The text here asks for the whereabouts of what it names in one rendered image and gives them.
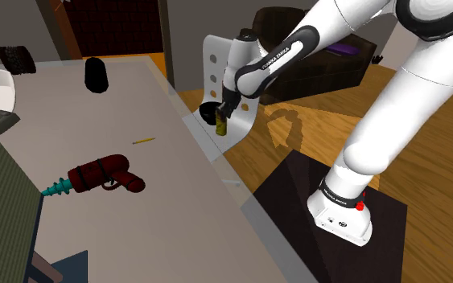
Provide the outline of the black bowl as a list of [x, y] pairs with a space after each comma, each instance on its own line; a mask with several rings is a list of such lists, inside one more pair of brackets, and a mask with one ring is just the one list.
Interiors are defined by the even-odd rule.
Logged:
[[217, 101], [208, 101], [200, 105], [200, 116], [208, 125], [216, 125], [216, 109], [219, 106], [220, 102]]

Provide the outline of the yellow-green bottle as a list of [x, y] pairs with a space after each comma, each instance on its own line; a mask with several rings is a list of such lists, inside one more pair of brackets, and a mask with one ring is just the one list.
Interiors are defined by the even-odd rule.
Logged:
[[219, 136], [225, 136], [227, 134], [227, 120], [222, 110], [216, 110], [216, 134]]

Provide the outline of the white chair with holes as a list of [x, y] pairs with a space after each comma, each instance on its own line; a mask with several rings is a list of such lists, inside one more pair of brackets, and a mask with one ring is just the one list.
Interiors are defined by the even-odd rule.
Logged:
[[[248, 43], [208, 35], [203, 43], [204, 103], [220, 103], [222, 100], [222, 80], [232, 45], [240, 52], [235, 59], [238, 64], [246, 64], [259, 55], [256, 42]], [[227, 120], [227, 133], [224, 136], [217, 135], [216, 127], [207, 123], [198, 110], [185, 116], [183, 120], [208, 160], [212, 162], [248, 135], [255, 122], [258, 105], [259, 99], [243, 97]]]

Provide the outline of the dark brown sofa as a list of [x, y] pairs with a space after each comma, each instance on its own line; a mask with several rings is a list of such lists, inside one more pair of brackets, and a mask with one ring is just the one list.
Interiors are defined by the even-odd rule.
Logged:
[[[267, 51], [272, 51], [307, 11], [294, 7], [263, 7], [254, 16], [252, 30]], [[350, 34], [338, 43], [360, 49], [358, 55], [337, 55], [325, 49], [291, 65], [261, 95], [260, 103], [270, 105], [360, 85], [377, 49], [375, 43]]]

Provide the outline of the dark robot stand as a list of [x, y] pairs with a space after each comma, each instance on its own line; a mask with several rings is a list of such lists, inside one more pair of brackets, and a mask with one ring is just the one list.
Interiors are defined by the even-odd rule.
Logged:
[[295, 251], [303, 265], [297, 278], [288, 260], [291, 283], [402, 283], [406, 232], [406, 204], [371, 187], [365, 204], [371, 213], [373, 233], [359, 247], [316, 225], [307, 209], [328, 166], [291, 151], [253, 194]]

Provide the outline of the purple cushion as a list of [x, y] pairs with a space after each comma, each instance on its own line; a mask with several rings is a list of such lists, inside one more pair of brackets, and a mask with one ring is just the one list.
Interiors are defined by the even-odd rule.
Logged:
[[360, 49], [344, 43], [334, 43], [325, 48], [326, 51], [335, 53], [337, 55], [358, 55]]

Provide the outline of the black cylinder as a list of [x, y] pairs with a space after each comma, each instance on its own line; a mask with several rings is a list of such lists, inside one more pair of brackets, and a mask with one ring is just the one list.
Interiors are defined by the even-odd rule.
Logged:
[[84, 84], [93, 93], [103, 93], [109, 87], [105, 63], [97, 58], [86, 59], [84, 65]]

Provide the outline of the red toy drill teal tip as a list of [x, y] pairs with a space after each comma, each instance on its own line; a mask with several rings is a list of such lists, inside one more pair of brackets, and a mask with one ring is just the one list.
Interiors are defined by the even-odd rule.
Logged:
[[112, 154], [98, 158], [72, 168], [68, 172], [68, 178], [60, 178], [42, 192], [44, 196], [69, 194], [70, 190], [76, 193], [90, 191], [96, 187], [102, 187], [106, 191], [112, 191], [124, 187], [129, 192], [139, 193], [146, 188], [145, 181], [129, 172], [130, 162], [122, 154]]

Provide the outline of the dark woven basket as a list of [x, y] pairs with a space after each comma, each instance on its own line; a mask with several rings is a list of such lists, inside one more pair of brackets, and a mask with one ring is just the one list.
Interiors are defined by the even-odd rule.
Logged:
[[24, 46], [0, 47], [0, 60], [14, 76], [36, 73], [35, 61]]

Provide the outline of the dark blue block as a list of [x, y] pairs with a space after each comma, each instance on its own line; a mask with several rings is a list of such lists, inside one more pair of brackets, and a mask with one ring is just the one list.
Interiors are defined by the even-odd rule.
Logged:
[[89, 283], [87, 250], [58, 260], [51, 266], [62, 274], [60, 283]]

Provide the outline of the olive green box blue frame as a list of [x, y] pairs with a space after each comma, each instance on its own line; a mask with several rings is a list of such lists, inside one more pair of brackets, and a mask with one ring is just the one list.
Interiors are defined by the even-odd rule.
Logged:
[[41, 193], [0, 143], [0, 283], [24, 282], [41, 204]]

